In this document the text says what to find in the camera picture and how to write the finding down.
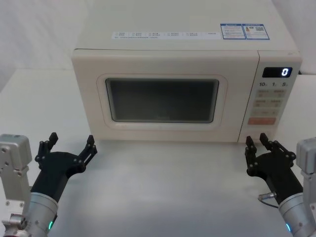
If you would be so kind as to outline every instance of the printed label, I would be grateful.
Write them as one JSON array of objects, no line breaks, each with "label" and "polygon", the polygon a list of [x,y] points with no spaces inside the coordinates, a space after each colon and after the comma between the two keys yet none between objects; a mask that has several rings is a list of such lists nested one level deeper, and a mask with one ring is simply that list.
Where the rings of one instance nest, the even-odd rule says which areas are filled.
[{"label": "printed label", "polygon": [[221,24],[223,39],[225,40],[244,40],[245,34],[241,24]]},{"label": "printed label", "polygon": [[113,32],[113,40],[220,40],[219,32]]},{"label": "printed label", "polygon": [[242,27],[247,40],[269,40],[263,24],[243,24]]}]

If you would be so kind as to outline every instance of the cable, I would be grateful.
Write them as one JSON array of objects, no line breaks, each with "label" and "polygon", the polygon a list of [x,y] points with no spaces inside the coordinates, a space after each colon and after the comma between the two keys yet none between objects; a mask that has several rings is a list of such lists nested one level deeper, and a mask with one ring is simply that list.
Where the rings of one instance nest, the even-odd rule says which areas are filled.
[{"label": "cable", "polygon": [[275,205],[272,205],[272,204],[267,203],[267,202],[265,202],[265,201],[262,201],[262,200],[260,200],[259,198],[258,198],[258,201],[261,202],[261,203],[263,203],[264,205],[267,205],[267,206],[270,206],[270,207],[274,207],[274,208],[278,208],[278,206],[275,206]]}]

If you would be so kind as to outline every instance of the cream microwave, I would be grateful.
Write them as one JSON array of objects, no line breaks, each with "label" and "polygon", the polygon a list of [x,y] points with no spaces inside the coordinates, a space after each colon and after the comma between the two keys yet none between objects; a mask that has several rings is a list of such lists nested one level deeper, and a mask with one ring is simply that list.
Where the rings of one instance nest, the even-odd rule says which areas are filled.
[{"label": "cream microwave", "polygon": [[99,0],[72,57],[97,139],[273,137],[299,51],[271,0]]}]

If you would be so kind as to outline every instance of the white table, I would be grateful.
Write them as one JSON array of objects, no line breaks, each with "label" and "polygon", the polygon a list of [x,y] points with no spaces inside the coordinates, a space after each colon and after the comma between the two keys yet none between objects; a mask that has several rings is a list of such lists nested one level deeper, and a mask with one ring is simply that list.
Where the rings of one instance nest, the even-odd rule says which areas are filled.
[{"label": "white table", "polygon": [[[316,135],[315,91],[316,76],[297,78],[276,134],[291,151]],[[89,135],[73,71],[18,70],[0,94],[0,133],[28,136],[34,157],[53,131],[53,150],[75,154]],[[244,144],[97,141],[97,149],[69,180],[50,237],[291,236],[278,210],[256,199],[269,189],[247,176]],[[29,167],[32,185],[39,169]],[[0,219],[4,200],[0,191]]]}]

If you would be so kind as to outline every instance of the blue and white sticker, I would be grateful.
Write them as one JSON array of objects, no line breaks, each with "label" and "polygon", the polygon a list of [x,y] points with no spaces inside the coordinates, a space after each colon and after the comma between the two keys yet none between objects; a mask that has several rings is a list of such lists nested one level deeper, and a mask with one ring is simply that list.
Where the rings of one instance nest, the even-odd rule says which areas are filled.
[{"label": "blue and white sticker", "polygon": [[243,31],[247,40],[269,40],[266,28],[263,24],[243,24]]},{"label": "blue and white sticker", "polygon": [[242,29],[242,24],[221,24],[223,39],[225,40],[245,40],[246,36]]}]

